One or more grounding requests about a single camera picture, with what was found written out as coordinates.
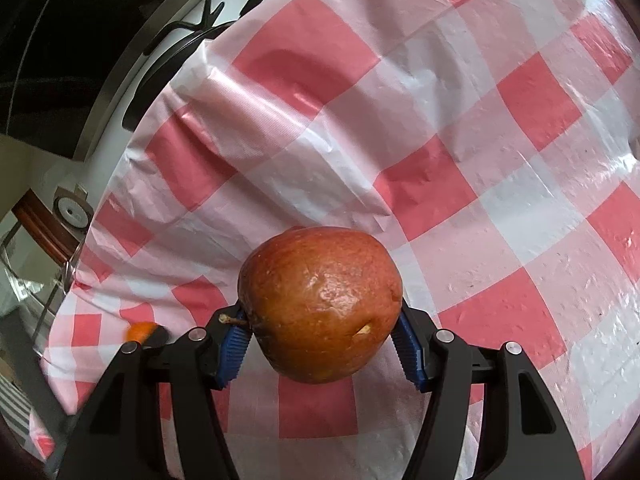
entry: apple skin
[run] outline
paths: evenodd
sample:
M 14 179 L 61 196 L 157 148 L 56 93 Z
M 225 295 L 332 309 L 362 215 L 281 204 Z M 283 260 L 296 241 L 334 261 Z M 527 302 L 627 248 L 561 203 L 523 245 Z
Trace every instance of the apple skin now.
M 245 261 L 238 297 L 271 366 L 301 383 L 362 368 L 392 331 L 402 279 L 372 236 L 339 227 L 286 231 Z

